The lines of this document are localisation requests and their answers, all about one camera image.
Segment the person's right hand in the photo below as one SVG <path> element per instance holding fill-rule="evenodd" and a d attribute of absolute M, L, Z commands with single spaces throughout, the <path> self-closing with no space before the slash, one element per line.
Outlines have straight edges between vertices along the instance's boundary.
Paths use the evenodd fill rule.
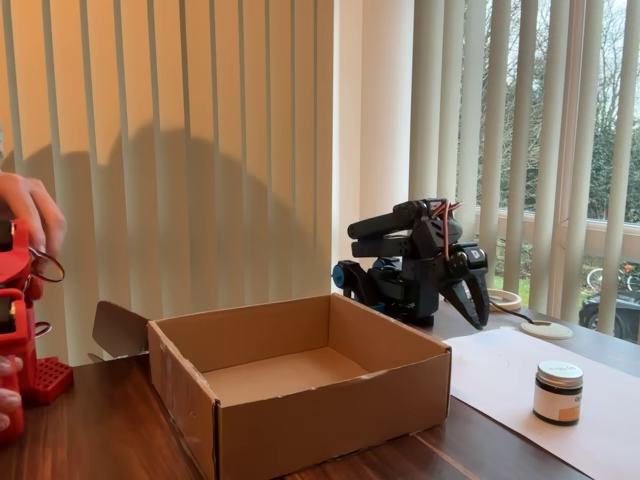
<path fill-rule="evenodd" d="M 54 258 L 59 255 L 66 219 L 40 180 L 2 172 L 1 207 L 26 225 L 33 248 Z"/>

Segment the person's left hand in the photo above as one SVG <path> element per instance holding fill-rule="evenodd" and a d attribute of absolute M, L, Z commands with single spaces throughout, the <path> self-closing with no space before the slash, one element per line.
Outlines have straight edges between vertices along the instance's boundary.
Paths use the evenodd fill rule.
<path fill-rule="evenodd" d="M 24 413 L 18 374 L 22 361 L 13 355 L 1 357 L 1 443 L 19 438 L 24 431 Z"/>

